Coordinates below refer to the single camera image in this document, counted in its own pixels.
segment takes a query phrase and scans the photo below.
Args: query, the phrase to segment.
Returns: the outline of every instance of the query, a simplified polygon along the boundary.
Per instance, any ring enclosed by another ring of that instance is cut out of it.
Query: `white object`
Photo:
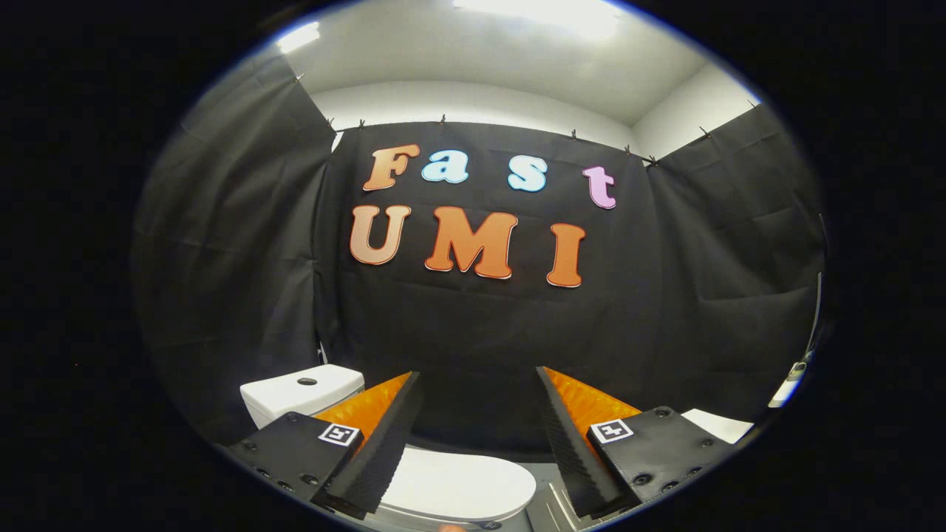
[[[702,410],[692,409],[682,415],[704,431],[718,437],[728,444],[734,444],[752,428],[752,423],[717,416]]]
[[[812,352],[809,351],[806,358],[811,355]],[[779,386],[779,390],[769,401],[769,408],[781,408],[785,402],[792,397],[792,394],[795,393],[795,389],[798,388],[798,385],[801,383],[801,378],[805,375],[805,369],[807,367],[808,364],[805,362],[799,362],[792,366],[788,377],[782,382],[781,386]]]
[[[518,464],[475,454],[405,448],[374,519],[436,532],[442,524],[470,530],[502,522],[535,494],[535,478]]]
[[[257,429],[262,429],[288,412],[314,416],[362,390],[364,377],[358,371],[333,364],[239,387],[239,393]]]

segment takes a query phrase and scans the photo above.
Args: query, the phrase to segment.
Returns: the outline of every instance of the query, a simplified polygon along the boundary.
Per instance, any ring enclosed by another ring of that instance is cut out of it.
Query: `toilet lid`
[[[518,464],[473,454],[405,448],[381,504],[433,519],[497,521],[535,494],[535,478]]]

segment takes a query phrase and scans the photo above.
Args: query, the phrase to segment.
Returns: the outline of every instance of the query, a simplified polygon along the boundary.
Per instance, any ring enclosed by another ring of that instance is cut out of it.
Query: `toilet seat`
[[[405,448],[376,516],[410,528],[503,521],[532,500],[535,478],[518,464],[473,454]]]

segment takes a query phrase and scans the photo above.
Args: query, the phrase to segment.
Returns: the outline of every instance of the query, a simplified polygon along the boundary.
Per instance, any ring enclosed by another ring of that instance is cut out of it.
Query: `black fabric backdrop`
[[[376,150],[418,144],[394,186],[365,192]],[[469,177],[428,182],[440,150],[469,157]],[[538,192],[506,183],[510,157],[544,159]],[[588,194],[584,168],[615,179],[617,206]],[[349,252],[352,208],[412,213],[397,255],[366,265]],[[510,279],[424,267],[441,205],[464,209],[475,230],[490,212],[518,217]],[[815,317],[823,233],[816,180],[762,107],[645,169],[628,156],[564,135],[483,124],[412,123],[344,134],[318,207],[318,255],[338,261],[317,315],[329,360],[366,384],[420,371],[430,398],[414,442],[445,451],[549,459],[530,386],[548,365],[641,409],[667,404],[753,420],[805,352]],[[334,228],[337,221],[339,229]],[[553,223],[584,228],[582,286],[554,287]]]
[[[223,444],[254,430],[238,387],[329,361],[368,386],[420,371],[414,442],[549,460],[533,368],[548,365],[641,409],[754,419],[804,354],[823,238],[815,179],[763,107],[647,169],[636,155],[565,135],[411,123],[334,132],[285,61],[245,60],[168,142],[134,226],[138,317],[168,392]],[[364,192],[372,152],[416,143],[396,185]],[[440,150],[469,177],[428,182]],[[514,155],[544,159],[538,192],[506,183]],[[581,171],[604,167],[617,206],[595,205]],[[390,262],[348,250],[351,209],[404,204]],[[510,279],[424,267],[437,206],[518,218]],[[587,232],[582,286],[554,287],[554,223]]]
[[[155,369],[206,437],[255,430],[239,386],[316,365],[310,235],[335,133],[278,50],[241,62],[168,140],[134,222]]]

